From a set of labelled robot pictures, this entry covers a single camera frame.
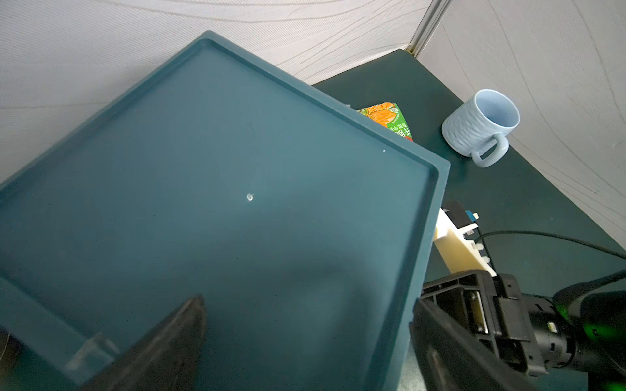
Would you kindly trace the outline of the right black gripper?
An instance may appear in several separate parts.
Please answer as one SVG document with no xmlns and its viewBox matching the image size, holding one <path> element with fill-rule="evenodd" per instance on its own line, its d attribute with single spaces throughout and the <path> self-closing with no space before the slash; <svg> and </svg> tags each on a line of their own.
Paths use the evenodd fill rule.
<svg viewBox="0 0 626 391">
<path fill-rule="evenodd" d="M 514 277 L 463 271 L 426 283 L 421 299 L 435 303 L 515 371 L 527 376 L 548 373 Z"/>
</svg>

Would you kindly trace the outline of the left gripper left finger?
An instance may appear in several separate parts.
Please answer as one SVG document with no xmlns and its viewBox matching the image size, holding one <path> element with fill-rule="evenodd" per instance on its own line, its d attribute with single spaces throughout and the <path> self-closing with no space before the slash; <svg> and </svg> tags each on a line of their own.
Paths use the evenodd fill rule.
<svg viewBox="0 0 626 391">
<path fill-rule="evenodd" d="M 207 332 L 203 296 L 189 298 L 81 390 L 194 390 Z"/>
</svg>

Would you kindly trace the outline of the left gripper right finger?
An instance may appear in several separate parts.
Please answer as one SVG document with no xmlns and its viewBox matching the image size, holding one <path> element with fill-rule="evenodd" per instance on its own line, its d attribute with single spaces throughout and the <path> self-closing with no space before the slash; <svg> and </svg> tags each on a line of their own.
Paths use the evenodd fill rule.
<svg viewBox="0 0 626 391">
<path fill-rule="evenodd" d="M 409 330 L 428 390 L 535 389 L 431 301 L 416 301 Z"/>
</svg>

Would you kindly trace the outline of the teal drawer cabinet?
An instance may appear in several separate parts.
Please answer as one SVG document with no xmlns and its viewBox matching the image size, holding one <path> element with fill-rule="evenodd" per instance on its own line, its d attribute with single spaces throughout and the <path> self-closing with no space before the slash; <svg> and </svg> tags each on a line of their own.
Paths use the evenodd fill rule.
<svg viewBox="0 0 626 391">
<path fill-rule="evenodd" d="M 77 383 L 205 299 L 200 390 L 394 390 L 448 162 L 208 32 L 1 186 L 1 326 Z"/>
</svg>

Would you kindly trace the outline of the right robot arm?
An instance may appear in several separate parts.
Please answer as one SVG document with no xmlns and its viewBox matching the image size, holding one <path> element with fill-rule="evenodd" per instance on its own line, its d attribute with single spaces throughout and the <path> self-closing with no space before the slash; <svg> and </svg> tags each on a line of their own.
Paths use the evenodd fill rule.
<svg viewBox="0 0 626 391">
<path fill-rule="evenodd" d="M 429 390 L 528 390 L 553 369 L 583 372 L 591 390 L 625 387 L 624 272 L 552 297 L 522 293 L 512 275 L 482 270 L 428 283 L 411 339 Z"/>
</svg>

